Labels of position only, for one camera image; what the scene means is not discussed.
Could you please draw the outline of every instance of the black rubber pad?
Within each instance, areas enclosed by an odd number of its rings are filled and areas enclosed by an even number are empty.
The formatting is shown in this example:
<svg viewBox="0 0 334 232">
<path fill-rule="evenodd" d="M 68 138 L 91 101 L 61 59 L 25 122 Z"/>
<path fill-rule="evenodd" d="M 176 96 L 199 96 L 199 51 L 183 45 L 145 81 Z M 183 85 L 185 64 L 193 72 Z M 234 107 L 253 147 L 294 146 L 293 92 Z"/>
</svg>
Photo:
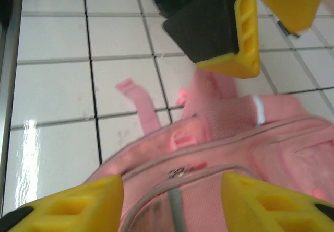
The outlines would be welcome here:
<svg viewBox="0 0 334 232">
<path fill-rule="evenodd" d="M 0 0 L 0 22 L 8 26 L 12 8 L 12 0 Z"/>
<path fill-rule="evenodd" d="M 295 37 L 296 39 L 299 38 L 300 36 L 296 33 L 291 33 L 284 25 L 283 23 L 279 20 L 277 21 L 277 25 L 279 26 L 279 28 L 282 29 L 282 31 L 284 32 L 284 34 L 286 36 L 292 35 L 293 37 Z"/>
<path fill-rule="evenodd" d="M 163 27 L 194 62 L 239 52 L 235 0 L 192 0 Z"/>
<path fill-rule="evenodd" d="M 32 211 L 33 207 L 27 206 L 9 212 L 0 219 L 0 232 L 10 231 L 16 224 L 22 221 Z"/>
<path fill-rule="evenodd" d="M 334 208 L 323 204 L 315 204 L 316 208 L 319 209 L 324 215 L 334 222 Z"/>
</svg>

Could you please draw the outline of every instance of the backpack strap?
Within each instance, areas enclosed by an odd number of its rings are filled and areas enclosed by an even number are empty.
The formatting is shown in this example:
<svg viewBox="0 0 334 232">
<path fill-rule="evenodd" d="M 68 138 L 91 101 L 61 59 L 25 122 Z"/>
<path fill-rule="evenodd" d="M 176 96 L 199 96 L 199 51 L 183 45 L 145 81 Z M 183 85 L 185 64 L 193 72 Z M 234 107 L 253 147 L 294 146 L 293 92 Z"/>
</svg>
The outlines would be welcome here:
<svg viewBox="0 0 334 232">
<path fill-rule="evenodd" d="M 212 105 L 223 99 L 233 99 L 237 96 L 234 78 L 197 68 L 186 100 L 179 101 L 184 103 L 181 119 L 211 108 Z"/>
<path fill-rule="evenodd" d="M 259 97 L 263 104 L 264 124 L 308 114 L 297 98 L 292 95 L 263 95 Z"/>
<path fill-rule="evenodd" d="M 152 100 L 143 87 L 134 83 L 132 79 L 127 79 L 118 83 L 116 88 L 135 104 L 144 134 L 152 133 L 161 128 Z"/>
</svg>

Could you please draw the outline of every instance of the zipper pull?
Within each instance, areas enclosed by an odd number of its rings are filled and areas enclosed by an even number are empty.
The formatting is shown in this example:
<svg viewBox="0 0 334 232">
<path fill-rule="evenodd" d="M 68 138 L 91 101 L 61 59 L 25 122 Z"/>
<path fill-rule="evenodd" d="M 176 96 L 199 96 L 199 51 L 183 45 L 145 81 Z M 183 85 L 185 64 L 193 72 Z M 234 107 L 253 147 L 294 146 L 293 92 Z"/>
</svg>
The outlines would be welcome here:
<svg viewBox="0 0 334 232">
<path fill-rule="evenodd" d="M 188 168 L 181 167 L 181 168 L 173 169 L 168 172 L 167 178 L 181 177 L 185 173 L 201 170 L 201 169 L 204 169 L 206 166 L 207 166 L 207 163 L 200 163 L 195 166 L 188 167 Z"/>
</svg>

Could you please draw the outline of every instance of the pink strap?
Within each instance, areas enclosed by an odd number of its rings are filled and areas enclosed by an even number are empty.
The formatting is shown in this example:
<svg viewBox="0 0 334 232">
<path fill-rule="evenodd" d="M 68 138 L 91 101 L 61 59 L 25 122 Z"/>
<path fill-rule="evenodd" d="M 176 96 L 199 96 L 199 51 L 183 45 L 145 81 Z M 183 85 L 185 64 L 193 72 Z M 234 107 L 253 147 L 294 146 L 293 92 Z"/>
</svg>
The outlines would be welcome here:
<svg viewBox="0 0 334 232">
<path fill-rule="evenodd" d="M 176 101 L 176 105 L 177 105 L 177 106 L 182 106 L 182 107 L 184 107 L 184 105 L 185 105 L 186 102 L 187 102 L 189 93 L 187 92 L 186 89 L 181 88 L 181 89 L 178 91 L 178 95 L 179 95 L 179 98 L 178 98 L 177 101 Z"/>
<path fill-rule="evenodd" d="M 293 95 L 263 95 L 265 124 L 296 118 L 307 114 L 302 104 Z"/>
<path fill-rule="evenodd" d="M 161 128 L 152 100 L 144 88 L 134 83 L 132 79 L 118 83 L 116 88 L 134 102 L 144 134 Z"/>
<path fill-rule="evenodd" d="M 216 73 L 212 73 L 212 75 L 216 81 L 216 87 L 219 90 L 221 99 L 232 99 L 238 97 L 238 90 L 233 77 Z"/>
</svg>

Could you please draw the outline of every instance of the tiled floor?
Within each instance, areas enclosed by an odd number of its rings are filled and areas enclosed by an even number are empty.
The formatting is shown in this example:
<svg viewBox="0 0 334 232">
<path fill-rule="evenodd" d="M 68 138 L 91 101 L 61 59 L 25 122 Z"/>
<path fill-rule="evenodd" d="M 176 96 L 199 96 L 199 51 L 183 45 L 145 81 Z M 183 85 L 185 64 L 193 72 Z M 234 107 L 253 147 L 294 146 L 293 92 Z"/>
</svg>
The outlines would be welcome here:
<svg viewBox="0 0 334 232">
<path fill-rule="evenodd" d="M 295 94 L 334 120 L 334 17 L 323 4 L 312 29 L 286 37 L 258 0 L 262 70 L 240 95 Z M 23 0 L 4 213 L 82 183 L 142 136 L 115 84 L 133 78 L 163 125 L 180 118 L 180 87 L 195 66 L 162 31 L 151 0 Z"/>
</svg>

